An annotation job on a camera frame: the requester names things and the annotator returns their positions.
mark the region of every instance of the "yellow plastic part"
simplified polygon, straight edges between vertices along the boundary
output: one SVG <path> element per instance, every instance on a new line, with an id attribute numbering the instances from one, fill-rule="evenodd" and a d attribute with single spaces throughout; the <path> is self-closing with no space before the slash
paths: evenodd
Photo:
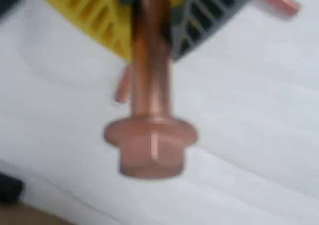
<path id="1" fill-rule="evenodd" d="M 118 0 L 46 0 L 60 14 L 119 56 L 131 60 L 131 7 Z M 178 6 L 183 0 L 172 0 Z"/>

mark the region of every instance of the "copper pipe end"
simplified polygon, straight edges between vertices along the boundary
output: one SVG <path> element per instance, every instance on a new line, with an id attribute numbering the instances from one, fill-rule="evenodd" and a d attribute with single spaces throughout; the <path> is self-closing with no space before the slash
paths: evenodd
<path id="1" fill-rule="evenodd" d="M 301 5 L 294 0 L 265 0 L 287 16 L 294 16 L 298 13 Z"/>
<path id="2" fill-rule="evenodd" d="M 115 91 L 114 99 L 117 102 L 125 103 L 128 100 L 130 90 L 131 65 L 125 67 L 118 87 Z"/>

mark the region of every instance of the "white fabric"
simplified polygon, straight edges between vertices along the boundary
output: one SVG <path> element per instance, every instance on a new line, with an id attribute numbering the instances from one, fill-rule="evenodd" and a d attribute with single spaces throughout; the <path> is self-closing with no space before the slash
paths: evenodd
<path id="1" fill-rule="evenodd" d="M 0 23 L 0 170 L 79 225 L 319 224 L 318 0 L 282 20 L 252 2 L 174 65 L 175 114 L 200 141 L 184 175 L 117 172 L 106 123 L 124 62 L 42 0 Z"/>

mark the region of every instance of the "copper tube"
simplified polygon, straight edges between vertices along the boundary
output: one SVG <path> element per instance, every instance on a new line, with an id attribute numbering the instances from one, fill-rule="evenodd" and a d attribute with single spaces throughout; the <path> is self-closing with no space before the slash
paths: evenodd
<path id="1" fill-rule="evenodd" d="M 119 148 L 120 171 L 136 178 L 180 174 L 195 129 L 171 117 L 170 0 L 134 0 L 131 116 L 108 125 L 105 140 Z"/>
<path id="2" fill-rule="evenodd" d="M 117 102 L 124 103 L 128 99 L 131 81 L 131 65 L 125 67 L 118 87 L 115 91 L 114 99 Z"/>
<path id="3" fill-rule="evenodd" d="M 300 4 L 294 0 L 265 0 L 287 16 L 294 16 L 300 9 Z"/>

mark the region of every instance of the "copper flare nut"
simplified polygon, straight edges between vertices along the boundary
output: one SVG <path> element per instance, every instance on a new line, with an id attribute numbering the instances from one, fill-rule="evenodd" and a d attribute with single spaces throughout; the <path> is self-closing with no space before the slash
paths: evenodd
<path id="1" fill-rule="evenodd" d="M 120 171 L 167 178 L 184 168 L 184 151 L 197 140 L 189 123 L 171 116 L 170 0 L 134 0 L 131 116 L 108 125 L 105 140 L 120 152 Z"/>

